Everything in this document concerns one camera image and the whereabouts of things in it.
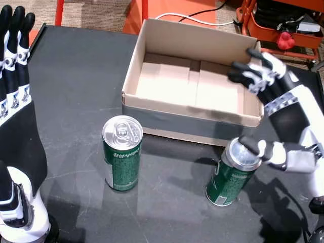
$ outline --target table surface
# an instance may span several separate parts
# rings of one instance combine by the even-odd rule
[[[145,135],[138,185],[116,192],[105,184],[101,131],[122,112],[136,39],[48,26],[30,60],[48,160],[41,194],[61,242],[304,242],[317,220],[304,175],[261,166],[232,205],[206,199],[220,147]],[[267,119],[258,136],[275,139]]]

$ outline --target white cable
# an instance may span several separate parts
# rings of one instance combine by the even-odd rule
[[[234,21],[227,22],[227,23],[221,23],[221,24],[208,23],[208,22],[204,22],[204,21],[192,18],[192,17],[187,16],[187,15],[177,14],[177,13],[164,13],[164,14],[161,14],[161,15],[157,16],[155,19],[160,19],[160,18],[162,18],[164,16],[167,16],[167,15],[173,15],[173,16],[178,16],[178,17],[182,17],[182,18],[187,18],[187,19],[190,19],[192,21],[198,22],[200,24],[206,24],[206,25],[211,25],[211,26],[223,26],[223,25],[228,25],[228,24],[233,24],[234,23]]]

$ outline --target red object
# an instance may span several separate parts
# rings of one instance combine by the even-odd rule
[[[138,34],[144,19],[155,18],[163,13],[173,12],[189,15],[199,10],[213,9],[215,7],[215,0],[132,0],[127,13],[123,33]],[[181,17],[164,16],[161,19],[178,22]],[[214,22],[215,12],[200,14],[198,19],[204,22]],[[188,19],[185,19],[182,22],[206,28],[215,28],[214,26],[203,25]]]
[[[148,19],[148,0],[142,0],[142,23]]]
[[[32,29],[29,33],[29,46],[34,42],[34,39],[36,38],[38,34],[38,29]]]
[[[61,26],[64,0],[57,0],[55,13],[55,26]]]
[[[294,47],[295,40],[288,32],[283,32],[279,35],[277,44],[281,50],[287,50]]]
[[[256,0],[244,0],[242,6],[236,9],[237,19],[240,23],[242,23],[242,34],[248,35],[249,32],[250,36],[257,38],[259,41],[276,43],[277,40],[279,39],[281,32],[275,29],[262,27],[256,23],[254,19],[254,15],[252,13],[255,4],[256,4]],[[294,44],[295,46],[312,48],[314,55],[306,55],[306,54],[301,54],[296,52],[279,51],[279,50],[266,49],[266,48],[262,48],[261,50],[274,53],[274,54],[291,56],[291,57],[318,59],[317,48],[320,45],[321,40],[323,38],[322,31],[317,32],[315,36],[299,34],[299,33],[290,33],[290,35],[292,39],[295,41]]]

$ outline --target silver can rim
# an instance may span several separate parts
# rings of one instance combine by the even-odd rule
[[[140,129],[140,133],[141,133],[141,137],[140,137],[138,143],[136,143],[135,145],[133,145],[133,146],[127,148],[127,149],[124,149],[124,150],[120,150],[120,149],[116,148],[113,144],[109,143],[109,142],[107,141],[106,137],[105,137],[105,129],[106,129],[106,127],[109,125],[109,123],[110,123],[112,120],[114,120],[114,119],[118,119],[118,118],[129,118],[132,122],[134,122],[134,123],[137,125],[137,127]],[[126,151],[126,150],[129,150],[129,149],[133,149],[133,148],[135,148],[136,146],[138,146],[138,145],[142,142],[142,139],[143,139],[143,128],[142,128],[142,125],[141,125],[141,124],[140,124],[140,123],[139,123],[135,118],[133,118],[133,117],[131,117],[131,116],[128,116],[128,115],[116,115],[116,116],[110,118],[108,121],[106,121],[105,125],[104,125],[103,128],[102,128],[102,138],[103,138],[103,140],[105,141],[105,143],[106,143],[109,147],[111,147],[111,148],[113,148],[113,149],[116,149],[116,150],[119,150],[119,151]]]
[[[240,171],[244,171],[244,172],[251,172],[251,171],[255,171],[260,165],[261,165],[261,159],[259,158],[258,162],[255,164],[252,164],[250,166],[247,165],[243,165],[242,163],[240,163],[231,153],[231,148],[233,146],[234,143],[238,143],[238,138],[234,138],[232,139],[229,144],[226,146],[225,148],[225,154],[226,154],[226,159],[230,162],[232,167],[235,167],[236,169],[240,170]]]

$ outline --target black cable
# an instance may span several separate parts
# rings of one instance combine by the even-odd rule
[[[206,12],[212,12],[212,11],[217,11],[219,9],[221,9],[222,7],[225,6],[225,4],[228,2],[228,0],[226,0],[221,6],[219,6],[218,8],[216,9],[208,9],[208,10],[202,10],[200,12],[197,12],[197,13],[194,13],[194,14],[190,14],[188,15],[189,17],[192,17],[192,16],[195,16],[195,15],[198,15],[198,14],[202,14],[202,13],[206,13]],[[183,17],[182,19],[180,19],[178,22],[182,22],[183,20],[185,20],[186,17]]]

